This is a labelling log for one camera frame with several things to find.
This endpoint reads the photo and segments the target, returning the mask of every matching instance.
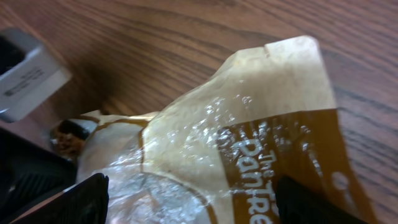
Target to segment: wooden table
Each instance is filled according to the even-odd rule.
[[[0,29],[41,38],[74,74],[28,118],[2,126],[48,147],[59,119],[161,110],[236,50],[312,35],[351,165],[380,222],[398,223],[397,12],[396,0],[1,0]]]

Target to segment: crumpled packaging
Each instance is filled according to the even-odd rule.
[[[78,180],[109,176],[109,224],[279,223],[274,189],[283,175],[377,223],[311,37],[240,50],[159,113],[85,117],[98,126]]]

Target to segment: brown wooden surface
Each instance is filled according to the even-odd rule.
[[[316,37],[351,165],[380,222],[398,223],[398,1],[0,0],[0,29],[10,26],[74,75],[28,118],[2,124],[42,146],[58,119],[161,110],[236,50]]]

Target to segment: plastic bag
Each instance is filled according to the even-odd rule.
[[[150,119],[107,124],[80,157],[80,181],[109,176],[107,223],[278,223],[282,175],[377,223],[311,37],[236,52]]]

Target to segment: silver device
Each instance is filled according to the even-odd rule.
[[[44,44],[25,32],[0,31],[0,119],[22,119],[69,81]]]

